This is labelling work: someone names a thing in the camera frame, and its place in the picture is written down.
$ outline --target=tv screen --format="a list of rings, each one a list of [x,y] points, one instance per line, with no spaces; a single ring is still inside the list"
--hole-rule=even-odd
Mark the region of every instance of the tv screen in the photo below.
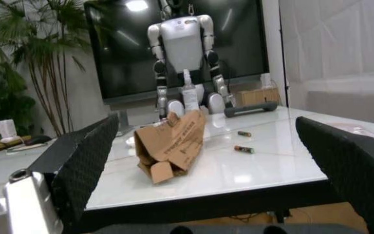
[[[195,15],[214,22],[214,51],[225,79],[269,72],[261,0],[190,0]],[[158,0],[107,0],[85,3],[93,55],[103,99],[156,90],[156,62],[148,27],[162,22]],[[211,82],[203,63],[200,79]],[[183,86],[169,72],[168,87]]]

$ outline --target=desk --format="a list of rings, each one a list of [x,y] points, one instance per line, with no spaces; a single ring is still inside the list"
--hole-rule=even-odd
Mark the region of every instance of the desk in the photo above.
[[[82,231],[113,223],[178,222],[340,202],[299,140],[299,116],[358,124],[374,132],[373,123],[284,107],[230,119],[212,115],[203,149],[189,173],[157,185],[137,168],[138,158],[125,145],[126,137],[116,138],[83,214]],[[238,136],[238,130],[252,137]],[[234,145],[256,152],[236,152]],[[29,166],[43,150],[0,152],[0,196],[10,173]]]

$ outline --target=white robot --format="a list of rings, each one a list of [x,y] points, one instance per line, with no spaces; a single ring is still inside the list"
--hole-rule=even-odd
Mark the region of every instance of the white robot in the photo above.
[[[167,99],[166,63],[169,63],[178,74],[183,73],[184,69],[197,71],[202,67],[203,56],[208,63],[216,93],[203,97],[203,84],[197,84],[193,78],[199,103],[205,98],[210,114],[223,113],[225,108],[232,107],[232,102],[219,69],[219,57],[213,51],[212,18],[208,15],[194,16],[191,4],[188,5],[188,15],[184,14],[183,10],[187,8],[184,0],[159,0],[159,4],[163,22],[148,28],[148,38],[152,53],[157,58],[153,70],[157,83],[157,108],[160,119],[165,118],[168,112],[174,111],[174,107],[170,105],[171,101]]]

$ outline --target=spray bottle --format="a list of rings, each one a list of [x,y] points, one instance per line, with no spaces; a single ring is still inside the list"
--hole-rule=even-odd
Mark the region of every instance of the spray bottle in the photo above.
[[[187,69],[184,69],[183,101],[186,113],[200,109],[196,86],[191,83],[190,72]]]

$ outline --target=black table frame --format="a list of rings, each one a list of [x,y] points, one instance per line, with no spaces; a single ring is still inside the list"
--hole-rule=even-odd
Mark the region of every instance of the black table frame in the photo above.
[[[94,232],[112,224],[156,224],[283,211],[297,207],[343,202],[328,180],[227,194],[88,210],[77,225]]]

